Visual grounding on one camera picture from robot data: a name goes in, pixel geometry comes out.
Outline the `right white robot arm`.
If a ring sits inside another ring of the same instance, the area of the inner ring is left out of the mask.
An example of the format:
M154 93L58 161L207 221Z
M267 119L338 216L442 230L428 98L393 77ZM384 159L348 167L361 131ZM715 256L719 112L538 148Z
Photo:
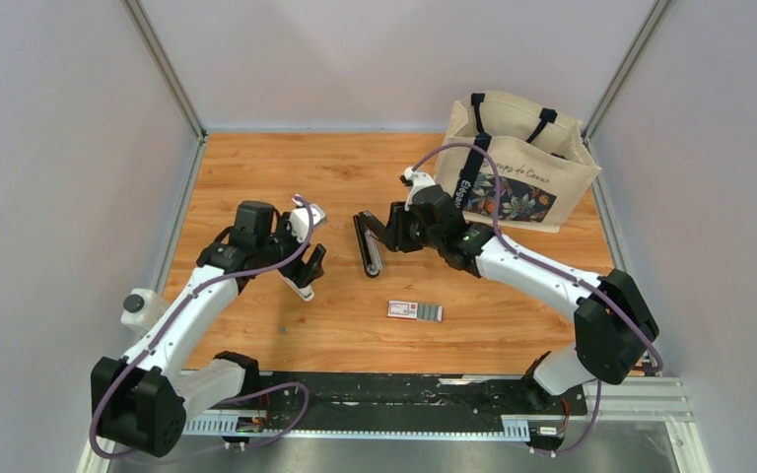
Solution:
M620 384L659 334L631 275L580 270L522 247L492 225L466 221L436 185L391 203L385 222L362 211L354 223L372 277L380 271L377 245L403 253L430 248L449 267L516 289L573 322L574 342L541 355L522 377L524 403L535 412L550 411L585 382Z

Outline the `white stapler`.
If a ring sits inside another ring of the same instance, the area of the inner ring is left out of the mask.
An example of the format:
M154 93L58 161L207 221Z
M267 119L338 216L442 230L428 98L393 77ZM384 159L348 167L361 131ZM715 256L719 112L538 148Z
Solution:
M298 287L289 277L283 274L281 274L280 277L303 301L310 302L314 298L315 292L311 284L307 284L304 287Z

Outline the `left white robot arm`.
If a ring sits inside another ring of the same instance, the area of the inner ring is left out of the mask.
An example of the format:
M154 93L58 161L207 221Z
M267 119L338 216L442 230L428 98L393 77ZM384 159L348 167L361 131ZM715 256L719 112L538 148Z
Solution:
M311 284L323 274L326 249L311 245L310 238L327 216L300 195L293 201L289 212L241 202L233 224L201 251L172 303L147 290L126 297L121 321L139 339L119 358L102 357L92 369L94 454L163 457L188 420L220 405L250 408L269 394L258 361L236 352L223 351L192 374L182 370L211 324L255 277L277 271L302 300L313 298Z

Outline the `black stapler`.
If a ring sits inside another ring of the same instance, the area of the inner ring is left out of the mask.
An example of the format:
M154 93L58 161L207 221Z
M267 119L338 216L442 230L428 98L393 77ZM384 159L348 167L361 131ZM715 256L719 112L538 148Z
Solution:
M377 240L368 227L368 221L373 215L370 212L360 212L353 216L357 243L362 259L363 270L367 277L376 278L383 268Z

